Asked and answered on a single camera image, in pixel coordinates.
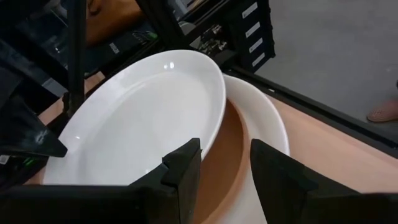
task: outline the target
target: black post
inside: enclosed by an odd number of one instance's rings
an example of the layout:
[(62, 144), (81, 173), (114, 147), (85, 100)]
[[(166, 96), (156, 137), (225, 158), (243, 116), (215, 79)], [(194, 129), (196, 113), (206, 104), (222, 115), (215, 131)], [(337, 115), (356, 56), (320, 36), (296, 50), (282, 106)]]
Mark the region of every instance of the black post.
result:
[(86, 0), (68, 2), (69, 110), (72, 116), (85, 100)]

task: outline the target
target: shoe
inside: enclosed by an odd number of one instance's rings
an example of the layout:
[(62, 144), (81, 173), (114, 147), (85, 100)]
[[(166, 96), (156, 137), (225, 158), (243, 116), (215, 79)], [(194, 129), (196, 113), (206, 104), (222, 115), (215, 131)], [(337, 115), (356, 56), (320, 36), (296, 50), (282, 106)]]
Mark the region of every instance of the shoe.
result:
[(143, 17), (135, 0), (87, 0), (86, 44), (88, 47), (99, 44)]
[(388, 101), (378, 106), (368, 114), (372, 122), (388, 122), (398, 119), (398, 100)]

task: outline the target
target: white oval plate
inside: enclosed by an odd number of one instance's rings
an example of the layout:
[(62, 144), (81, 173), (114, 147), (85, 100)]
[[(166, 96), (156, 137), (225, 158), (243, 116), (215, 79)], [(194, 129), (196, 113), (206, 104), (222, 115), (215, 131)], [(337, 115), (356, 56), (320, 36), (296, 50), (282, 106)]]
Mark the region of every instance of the white oval plate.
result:
[(217, 64), (190, 50), (162, 52), (124, 69), (69, 121), (44, 184), (129, 185), (162, 157), (200, 138), (202, 158), (220, 128), (225, 84)]
[[(227, 97), (242, 114), (248, 127), (249, 138), (260, 139), (289, 156), (286, 129), (271, 100), (262, 91), (241, 79), (224, 75), (224, 80)], [(241, 191), (229, 205), (228, 211), (219, 217), (217, 223), (267, 223), (250, 166), (244, 177)]]

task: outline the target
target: gray floor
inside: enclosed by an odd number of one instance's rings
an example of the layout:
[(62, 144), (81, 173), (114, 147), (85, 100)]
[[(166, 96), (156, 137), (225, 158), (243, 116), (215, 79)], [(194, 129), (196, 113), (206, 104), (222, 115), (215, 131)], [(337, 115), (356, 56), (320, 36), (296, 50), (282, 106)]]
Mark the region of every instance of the gray floor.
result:
[[(397, 0), (270, 0), (276, 58), (256, 74), (366, 121), (398, 97)], [(398, 122), (373, 124), (398, 139)]]

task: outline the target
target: wooden table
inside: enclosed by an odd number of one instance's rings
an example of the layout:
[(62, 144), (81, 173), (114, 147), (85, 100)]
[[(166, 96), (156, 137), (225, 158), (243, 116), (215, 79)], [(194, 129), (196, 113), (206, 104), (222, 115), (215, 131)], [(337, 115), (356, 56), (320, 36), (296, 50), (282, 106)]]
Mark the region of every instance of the wooden table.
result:
[[(86, 90), (104, 76), (86, 81)], [(278, 100), (271, 99), (287, 130), (291, 156), (309, 168), (359, 192), (398, 192), (398, 160), (316, 120)], [(39, 118), (48, 124), (62, 111), (58, 101)], [(39, 184), (40, 171), (27, 184)]]

